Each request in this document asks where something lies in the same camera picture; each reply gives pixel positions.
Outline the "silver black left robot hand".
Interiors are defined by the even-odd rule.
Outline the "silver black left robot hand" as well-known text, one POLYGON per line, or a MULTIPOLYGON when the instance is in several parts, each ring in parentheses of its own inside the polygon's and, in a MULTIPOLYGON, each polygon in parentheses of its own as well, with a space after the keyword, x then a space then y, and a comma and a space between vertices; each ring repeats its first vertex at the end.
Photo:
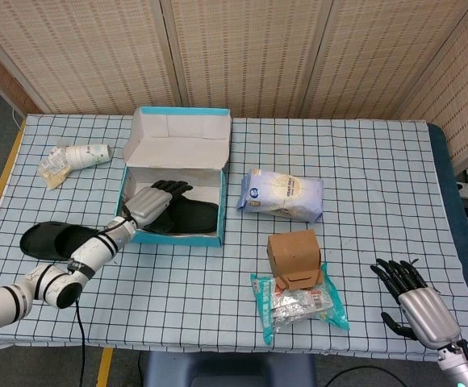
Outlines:
POLYGON ((193 187, 186 181, 159 180, 146 186, 122 205, 122 212, 137 229, 152 224, 176 199, 193 187))

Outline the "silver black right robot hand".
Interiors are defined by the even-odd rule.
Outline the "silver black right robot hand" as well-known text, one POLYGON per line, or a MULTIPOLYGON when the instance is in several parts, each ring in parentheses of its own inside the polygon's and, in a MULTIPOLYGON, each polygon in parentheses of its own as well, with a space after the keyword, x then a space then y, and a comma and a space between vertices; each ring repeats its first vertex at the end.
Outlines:
POLYGON ((386 286, 408 322, 406 327, 402 326, 388 313, 382 312, 383 322, 394 333, 433 350, 448 347, 459 340, 461 328, 455 317, 413 264, 405 260, 377 259, 370 269, 386 286))

